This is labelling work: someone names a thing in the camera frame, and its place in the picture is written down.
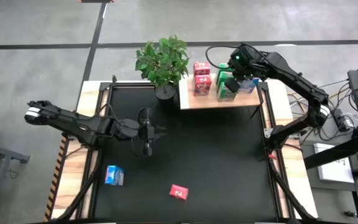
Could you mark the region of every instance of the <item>concrete floor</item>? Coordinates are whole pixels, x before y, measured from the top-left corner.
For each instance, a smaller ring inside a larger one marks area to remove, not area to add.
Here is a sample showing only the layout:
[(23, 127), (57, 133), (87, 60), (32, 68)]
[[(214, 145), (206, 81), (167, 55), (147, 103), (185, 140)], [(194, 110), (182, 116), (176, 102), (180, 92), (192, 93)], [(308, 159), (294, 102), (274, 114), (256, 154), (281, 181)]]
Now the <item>concrete floor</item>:
[[(89, 44), (99, 10), (100, 4), (77, 0), (0, 0), (0, 45)], [(157, 41), (171, 34), (185, 41), (358, 40), (358, 0), (116, 1), (108, 4), (99, 43)], [(205, 61), (205, 48), (188, 48), (190, 65)], [(343, 80), (348, 70), (358, 68), (358, 45), (258, 48), (281, 53), (295, 71), (317, 85)], [(135, 50), (98, 49), (89, 79), (110, 80), (116, 75), (120, 80), (139, 80)], [(7, 175), (3, 184), (0, 223), (42, 221), (60, 132), (26, 124), (26, 103), (50, 100), (74, 109), (88, 52), (0, 50), (0, 146), (32, 156), (26, 165), (12, 164), (20, 174), (14, 180)], [(226, 62), (230, 52), (216, 49), (211, 59)], [(340, 86), (325, 89), (335, 94)], [(347, 102), (341, 108), (353, 113)], [(343, 195), (314, 193), (318, 207)], [(340, 215), (327, 207), (318, 212), (331, 221)]]

